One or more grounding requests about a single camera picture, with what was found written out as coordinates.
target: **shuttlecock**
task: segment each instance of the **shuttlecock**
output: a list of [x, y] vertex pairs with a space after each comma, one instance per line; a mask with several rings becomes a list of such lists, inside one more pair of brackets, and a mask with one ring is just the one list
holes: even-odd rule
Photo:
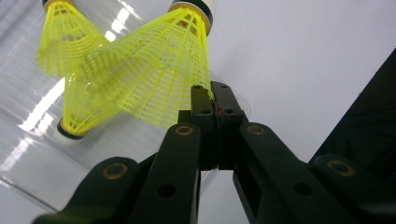
[[177, 123], [178, 111], [191, 109], [192, 86], [213, 97], [206, 43], [213, 3], [175, 1], [164, 16], [86, 54], [87, 77], [111, 80], [119, 107], [135, 117]]
[[110, 86], [84, 76], [81, 70], [65, 77], [64, 116], [58, 131], [65, 137], [80, 139], [88, 130], [111, 118], [120, 110]]
[[65, 77], [77, 68], [82, 55], [108, 40], [77, 9], [72, 0], [43, 1], [47, 12], [35, 57], [49, 75]]

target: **shuttlecock base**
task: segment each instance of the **shuttlecock base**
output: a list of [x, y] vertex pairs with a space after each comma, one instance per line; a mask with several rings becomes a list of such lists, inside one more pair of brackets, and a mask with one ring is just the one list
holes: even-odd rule
[[64, 120], [63, 119], [61, 119], [59, 121], [58, 125], [56, 126], [56, 129], [64, 137], [69, 138], [69, 139], [73, 139], [73, 140], [81, 139], [87, 134], [87, 133], [70, 133], [70, 132], [68, 132], [66, 130], [66, 128], [64, 127]]

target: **black metal bracket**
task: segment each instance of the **black metal bracket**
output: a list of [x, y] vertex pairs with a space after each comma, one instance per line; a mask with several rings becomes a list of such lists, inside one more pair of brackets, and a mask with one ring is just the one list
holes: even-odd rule
[[234, 170], [250, 223], [396, 223], [396, 196], [358, 164], [327, 155], [299, 161], [276, 134], [248, 122], [231, 88], [191, 88], [158, 153], [96, 165], [66, 208], [35, 224], [197, 223], [200, 171]]

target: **mounting hole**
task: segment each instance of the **mounting hole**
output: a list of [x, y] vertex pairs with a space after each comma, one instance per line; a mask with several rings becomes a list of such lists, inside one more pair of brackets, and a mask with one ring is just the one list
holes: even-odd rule
[[189, 135], [193, 132], [193, 129], [189, 126], [181, 126], [176, 128], [176, 133], [179, 135]]
[[108, 165], [102, 175], [108, 180], [120, 179], [128, 172], [128, 167], [124, 163], [116, 162]]
[[308, 196], [312, 194], [312, 189], [307, 184], [303, 182], [299, 182], [294, 185], [294, 190], [304, 196]]
[[165, 184], [158, 188], [158, 193], [163, 198], [170, 198], [175, 195], [176, 187], [171, 184]]
[[353, 176], [356, 174], [355, 169], [353, 169], [349, 164], [339, 160], [328, 161], [327, 167], [342, 176]]
[[253, 134], [264, 134], [265, 130], [263, 127], [260, 127], [258, 125], [250, 125], [247, 127], [247, 131], [249, 133], [253, 133]]

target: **plastic shuttlecock skirt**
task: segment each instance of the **plastic shuttlecock skirt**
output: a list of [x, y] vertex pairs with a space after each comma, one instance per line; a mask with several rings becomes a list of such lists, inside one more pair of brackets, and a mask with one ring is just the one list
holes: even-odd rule
[[84, 77], [81, 73], [67, 75], [64, 85], [64, 117], [62, 129], [74, 136], [117, 114], [120, 110], [107, 92], [107, 85]]
[[137, 118], [169, 127], [178, 110], [191, 109], [191, 87], [210, 97], [205, 23], [179, 8], [86, 55], [87, 77], [117, 90], [119, 107]]
[[49, 75], [65, 77], [78, 69], [82, 55], [109, 41], [72, 2], [49, 0], [35, 60]]

